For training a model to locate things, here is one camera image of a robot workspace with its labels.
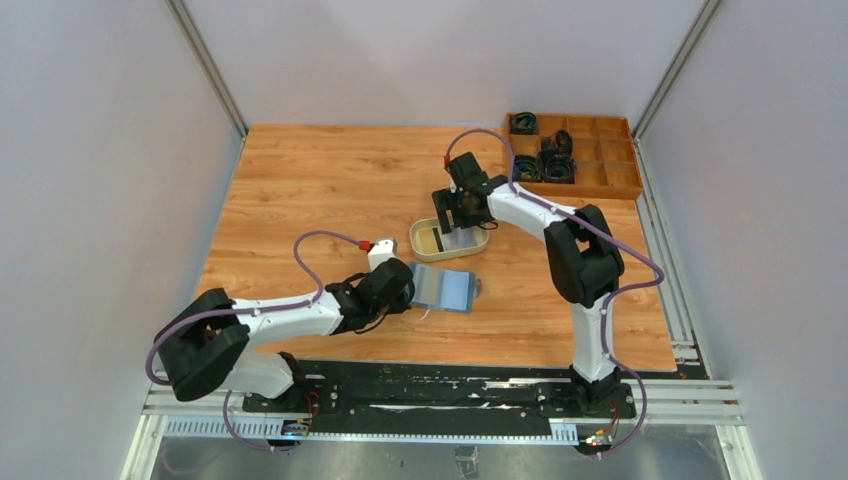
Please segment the blue card holder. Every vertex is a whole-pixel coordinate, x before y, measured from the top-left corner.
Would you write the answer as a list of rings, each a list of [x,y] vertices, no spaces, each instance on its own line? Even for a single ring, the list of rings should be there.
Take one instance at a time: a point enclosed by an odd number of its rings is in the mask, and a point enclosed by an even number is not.
[[[411,300],[412,306],[454,313],[470,313],[472,311],[474,300],[478,298],[482,292],[482,281],[473,272],[446,269],[427,263],[412,263],[410,268],[413,272],[413,284],[416,266],[420,264],[435,267],[441,271],[440,299],[437,305],[418,305],[413,301],[415,296],[414,293]]]

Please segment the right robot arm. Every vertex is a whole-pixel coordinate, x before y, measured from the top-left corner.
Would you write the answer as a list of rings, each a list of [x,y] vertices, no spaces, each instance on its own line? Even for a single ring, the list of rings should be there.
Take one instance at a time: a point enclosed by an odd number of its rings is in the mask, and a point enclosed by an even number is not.
[[[445,232],[507,223],[543,242],[552,283],[571,309],[570,397],[586,412],[599,409],[621,382],[609,315],[624,272],[602,211],[552,203],[504,175],[491,177],[472,153],[447,158],[444,168],[451,185],[434,191],[432,199]]]

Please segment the cream oval tray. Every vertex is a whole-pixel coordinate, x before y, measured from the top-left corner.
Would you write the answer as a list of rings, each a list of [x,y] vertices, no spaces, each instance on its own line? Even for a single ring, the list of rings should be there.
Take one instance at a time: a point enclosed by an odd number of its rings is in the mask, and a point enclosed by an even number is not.
[[[490,234],[479,227],[456,228],[444,233],[436,218],[419,220],[409,229],[414,256],[425,263],[468,257],[481,253]]]

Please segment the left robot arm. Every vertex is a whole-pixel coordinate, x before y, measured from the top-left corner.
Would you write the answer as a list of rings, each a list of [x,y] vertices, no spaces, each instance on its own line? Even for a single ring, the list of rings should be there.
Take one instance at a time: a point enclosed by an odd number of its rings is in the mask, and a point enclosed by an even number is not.
[[[294,359],[286,352],[260,354],[259,346],[363,333],[385,316],[408,310],[414,293],[411,267],[396,258],[298,297],[255,301],[210,289],[156,334],[151,354],[165,371],[159,382],[181,402],[219,389],[278,398],[297,382]]]

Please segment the white printed card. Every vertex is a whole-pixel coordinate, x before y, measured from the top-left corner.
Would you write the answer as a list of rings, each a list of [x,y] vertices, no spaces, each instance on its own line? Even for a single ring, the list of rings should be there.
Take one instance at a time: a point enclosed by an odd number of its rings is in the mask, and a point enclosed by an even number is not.
[[[453,229],[448,233],[442,233],[441,236],[446,252],[475,248],[478,244],[475,232],[471,228]]]

